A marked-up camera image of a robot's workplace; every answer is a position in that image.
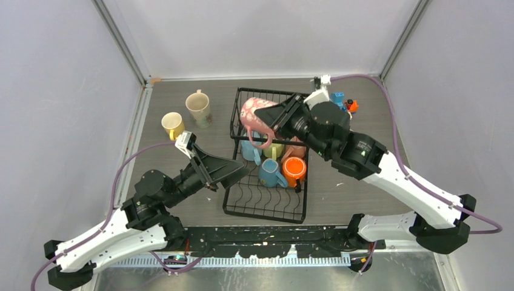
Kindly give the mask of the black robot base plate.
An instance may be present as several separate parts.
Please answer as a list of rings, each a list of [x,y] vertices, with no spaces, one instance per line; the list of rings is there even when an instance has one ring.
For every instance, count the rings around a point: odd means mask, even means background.
[[[188,250],[202,258],[283,258],[296,250],[300,258],[331,258],[371,245],[339,226],[189,227],[163,251]]]

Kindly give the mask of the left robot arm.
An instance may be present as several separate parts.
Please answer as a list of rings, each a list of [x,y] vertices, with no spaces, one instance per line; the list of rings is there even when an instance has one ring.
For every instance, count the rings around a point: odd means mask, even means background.
[[[248,174],[244,164],[213,156],[194,142],[175,141],[189,163],[171,178],[149,170],[135,185],[135,195],[106,219],[68,241],[50,240],[45,256],[55,266],[48,270],[48,283],[59,290],[73,290],[88,283],[109,265],[144,252],[178,251],[185,246],[187,232],[180,219],[169,213],[201,189],[227,189]]]

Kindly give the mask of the blue mug front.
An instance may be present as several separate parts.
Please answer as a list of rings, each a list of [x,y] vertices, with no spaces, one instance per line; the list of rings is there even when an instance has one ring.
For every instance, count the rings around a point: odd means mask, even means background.
[[[259,168],[258,178],[259,182],[265,187],[288,187],[288,182],[281,173],[279,163],[270,158],[262,162]]]

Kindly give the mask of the light blue mug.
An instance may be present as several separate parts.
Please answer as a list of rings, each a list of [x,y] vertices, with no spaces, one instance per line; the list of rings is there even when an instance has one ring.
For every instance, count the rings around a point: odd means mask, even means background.
[[[255,147],[251,141],[243,140],[241,141],[241,153],[242,157],[247,161],[253,161],[257,166],[260,166],[262,163],[261,155],[262,150]]]

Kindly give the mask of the orange mug front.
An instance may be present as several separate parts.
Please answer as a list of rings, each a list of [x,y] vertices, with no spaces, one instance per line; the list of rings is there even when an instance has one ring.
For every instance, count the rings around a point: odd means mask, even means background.
[[[307,164],[302,158],[289,157],[282,163],[282,174],[286,178],[289,187],[301,187],[305,181]]]

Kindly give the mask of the pink round mug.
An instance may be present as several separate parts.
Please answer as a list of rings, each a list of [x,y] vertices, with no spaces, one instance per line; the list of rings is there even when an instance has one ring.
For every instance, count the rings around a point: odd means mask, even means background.
[[[257,109],[263,109],[274,105],[277,105],[277,103],[256,97],[249,98],[242,105],[239,119],[247,131],[247,136],[249,137],[251,144],[257,149],[265,149],[269,147],[275,138],[275,133],[262,118],[256,115],[255,111]],[[266,142],[257,145],[253,139],[253,131],[258,132],[259,134],[265,134],[267,136]]]

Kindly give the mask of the cream floral tall mug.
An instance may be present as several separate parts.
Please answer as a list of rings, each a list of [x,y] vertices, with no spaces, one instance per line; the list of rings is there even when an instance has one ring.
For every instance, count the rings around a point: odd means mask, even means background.
[[[186,98],[185,106],[193,116],[198,127],[204,129],[212,124],[210,100],[201,89],[198,89]]]

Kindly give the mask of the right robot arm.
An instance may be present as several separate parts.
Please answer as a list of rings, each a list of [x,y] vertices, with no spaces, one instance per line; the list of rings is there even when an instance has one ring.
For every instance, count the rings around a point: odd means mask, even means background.
[[[468,241],[466,218],[476,199],[452,195],[428,181],[416,186],[416,174],[401,169],[383,144],[351,130],[350,115],[331,101],[307,105],[298,94],[282,103],[250,98],[241,109],[240,120],[249,133],[298,138],[338,172],[374,185],[410,207],[400,215],[353,215],[344,232],[351,248],[392,239],[414,241],[435,253],[449,254]]]

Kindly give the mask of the yellow mug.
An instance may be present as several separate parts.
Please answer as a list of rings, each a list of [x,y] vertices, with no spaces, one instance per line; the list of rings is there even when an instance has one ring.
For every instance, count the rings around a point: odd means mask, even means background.
[[[161,119],[161,125],[171,141],[176,141],[179,135],[185,131],[185,124],[181,114],[170,112]]]

